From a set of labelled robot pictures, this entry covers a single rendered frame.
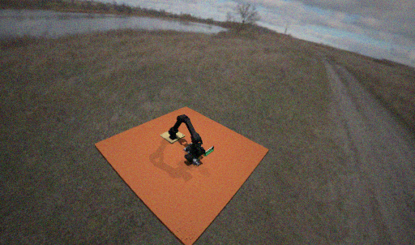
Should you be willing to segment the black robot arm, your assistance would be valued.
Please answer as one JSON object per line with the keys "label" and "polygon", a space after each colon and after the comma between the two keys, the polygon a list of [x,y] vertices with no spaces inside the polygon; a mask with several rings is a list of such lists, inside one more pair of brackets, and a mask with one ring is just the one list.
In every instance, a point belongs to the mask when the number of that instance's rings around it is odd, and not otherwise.
{"label": "black robot arm", "polygon": [[[186,126],[187,126],[187,128],[190,132],[190,138],[191,138],[191,142],[192,142],[192,146],[187,147],[186,151],[191,153],[191,148],[192,148],[193,150],[196,150],[196,152],[200,156],[204,155],[205,154],[205,149],[201,146],[203,144],[203,141],[202,141],[199,133],[197,133],[195,131],[195,129],[194,129],[192,123],[190,122],[190,119],[188,118],[188,116],[186,116],[184,114],[183,115],[178,115],[177,116],[177,121],[175,122],[174,126],[171,127],[168,130],[169,138],[171,140],[177,139],[176,133],[178,133],[178,128],[182,123],[186,124]],[[198,143],[198,142],[200,142],[200,143]]]}

